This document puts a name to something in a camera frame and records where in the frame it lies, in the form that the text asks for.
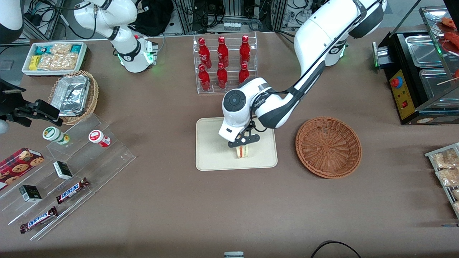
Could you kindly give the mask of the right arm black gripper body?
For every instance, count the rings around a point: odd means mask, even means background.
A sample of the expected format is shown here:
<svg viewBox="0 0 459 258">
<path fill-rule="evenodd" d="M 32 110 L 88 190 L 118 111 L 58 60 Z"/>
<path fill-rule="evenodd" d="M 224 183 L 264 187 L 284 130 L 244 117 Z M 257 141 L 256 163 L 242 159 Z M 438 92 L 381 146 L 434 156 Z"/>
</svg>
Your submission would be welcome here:
<svg viewBox="0 0 459 258">
<path fill-rule="evenodd" d="M 11 115 L 15 118 L 20 116 L 15 113 L 16 109 L 25 107 L 26 101 L 24 100 L 22 93 L 26 89 L 18 87 L 7 81 L 0 80 L 0 117 L 7 118 L 7 115 Z"/>
</svg>

